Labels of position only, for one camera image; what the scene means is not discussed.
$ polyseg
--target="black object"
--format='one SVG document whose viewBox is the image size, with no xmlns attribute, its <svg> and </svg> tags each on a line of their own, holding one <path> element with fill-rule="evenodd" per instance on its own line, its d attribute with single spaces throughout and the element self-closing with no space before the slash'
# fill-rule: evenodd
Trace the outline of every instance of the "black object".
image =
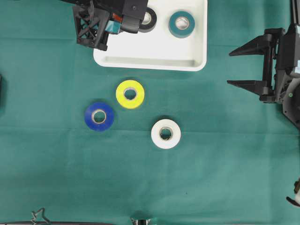
<svg viewBox="0 0 300 225">
<path fill-rule="evenodd" d="M 155 25 L 156 25 L 156 22 L 157 22 L 157 16 L 156 16 L 156 13 L 154 12 L 154 10 L 152 8 L 147 8 L 146 10 L 146 13 L 149 13 L 149 15 L 151 16 L 151 20 L 149 23 L 146 23 L 146 24 L 142 24 L 140 25 L 140 28 L 139 28 L 139 32 L 142 32 L 142 33 L 148 33 L 150 31 L 152 31 L 154 28 L 155 28 Z"/>
<path fill-rule="evenodd" d="M 149 225 L 151 219 L 133 219 L 131 218 L 132 225 Z"/>
<path fill-rule="evenodd" d="M 91 20 L 87 6 L 74 6 L 73 15 L 76 25 L 77 43 L 106 51 L 108 32 L 105 31 L 105 28 L 110 18 L 109 12 L 95 8 L 93 20 Z"/>
<path fill-rule="evenodd" d="M 144 20 L 148 0 L 61 0 L 73 7 L 77 43 L 107 50 L 109 20 L 121 23 L 121 32 L 137 33 Z"/>
<path fill-rule="evenodd" d="M 297 180 L 295 183 L 294 183 L 294 193 L 297 194 L 300 190 L 300 179 Z M 291 199 L 290 197 L 286 197 L 287 201 L 291 204 L 293 204 L 294 206 L 297 206 L 297 207 L 300 207 L 300 205 L 293 199 Z"/>
<path fill-rule="evenodd" d="M 264 55 L 261 81 L 227 81 L 229 84 L 260 96 L 265 103 L 283 104 L 284 115 L 300 129 L 300 0 L 291 0 L 292 23 L 285 33 L 283 28 L 266 29 L 230 56 Z M 277 60 L 275 87 L 272 88 L 273 59 Z"/>
</svg>

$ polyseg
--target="robotic arm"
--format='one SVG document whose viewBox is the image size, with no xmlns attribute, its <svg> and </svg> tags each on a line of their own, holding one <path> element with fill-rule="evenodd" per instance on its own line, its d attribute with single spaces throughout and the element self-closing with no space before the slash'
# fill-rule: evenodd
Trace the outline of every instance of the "robotic arm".
<svg viewBox="0 0 300 225">
<path fill-rule="evenodd" d="M 136 34 L 148 10 L 148 0 L 61 0 L 73 6 L 77 43 L 107 50 L 109 34 Z"/>
</svg>

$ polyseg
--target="white tray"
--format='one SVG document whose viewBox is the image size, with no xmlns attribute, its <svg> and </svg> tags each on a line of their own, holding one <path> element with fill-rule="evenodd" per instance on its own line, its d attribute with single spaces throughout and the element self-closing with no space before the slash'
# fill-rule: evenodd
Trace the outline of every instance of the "white tray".
<svg viewBox="0 0 300 225">
<path fill-rule="evenodd" d="M 149 33 L 110 35 L 106 52 L 94 50 L 94 59 L 104 67 L 199 71 L 206 64 L 207 0 L 149 0 L 157 24 Z M 187 11 L 195 29 L 187 38 L 176 38 L 168 28 L 170 17 Z"/>
</svg>

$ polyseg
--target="tape roll core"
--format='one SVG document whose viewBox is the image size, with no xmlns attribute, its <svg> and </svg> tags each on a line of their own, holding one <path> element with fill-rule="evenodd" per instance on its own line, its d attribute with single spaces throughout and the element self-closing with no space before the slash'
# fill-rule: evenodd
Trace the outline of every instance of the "tape roll core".
<svg viewBox="0 0 300 225">
<path fill-rule="evenodd" d="M 133 99 L 128 99 L 125 96 L 127 90 L 134 90 L 135 97 Z M 118 103 L 127 109 L 136 109 L 139 107 L 145 98 L 145 90 L 143 86 L 134 80 L 127 80 L 120 83 L 116 90 L 116 98 Z"/>
<path fill-rule="evenodd" d="M 193 16 L 185 11 L 174 13 L 169 21 L 169 30 L 177 38 L 187 38 L 195 29 Z"/>
<path fill-rule="evenodd" d="M 157 19 L 158 18 L 154 10 L 148 7 L 145 13 L 144 20 L 140 25 L 139 32 L 148 33 L 152 31 L 156 26 Z"/>
<path fill-rule="evenodd" d="M 105 115 L 105 118 L 101 122 L 96 122 L 95 115 L 96 113 L 102 112 Z M 103 102 L 96 102 L 90 105 L 84 114 L 84 121 L 86 125 L 95 131 L 102 132 L 109 129 L 114 121 L 114 112 L 113 109 L 103 103 Z"/>
<path fill-rule="evenodd" d="M 168 139 L 163 139 L 161 132 L 163 129 L 168 129 L 171 136 Z M 151 130 L 151 138 L 153 143 L 161 149 L 171 149 L 175 147 L 181 139 L 180 127 L 173 120 L 160 120 L 156 122 Z"/>
</svg>

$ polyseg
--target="green cloth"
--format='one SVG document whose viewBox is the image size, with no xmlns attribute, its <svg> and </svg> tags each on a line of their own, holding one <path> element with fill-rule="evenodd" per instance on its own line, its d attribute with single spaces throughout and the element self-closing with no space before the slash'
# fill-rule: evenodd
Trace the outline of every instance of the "green cloth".
<svg viewBox="0 0 300 225">
<path fill-rule="evenodd" d="M 298 225 L 299 132 L 278 105 L 226 80 L 261 79 L 262 56 L 228 53 L 288 28 L 289 1 L 209 0 L 208 62 L 199 72 L 100 67 L 76 44 L 70 4 L 2 0 L 0 6 L 0 221 L 28 221 L 46 208 L 52 221 L 130 225 Z M 115 98 L 128 78 L 143 105 Z M 115 122 L 103 133 L 84 111 L 105 101 Z M 182 131 L 171 150 L 150 137 L 171 118 Z"/>
</svg>

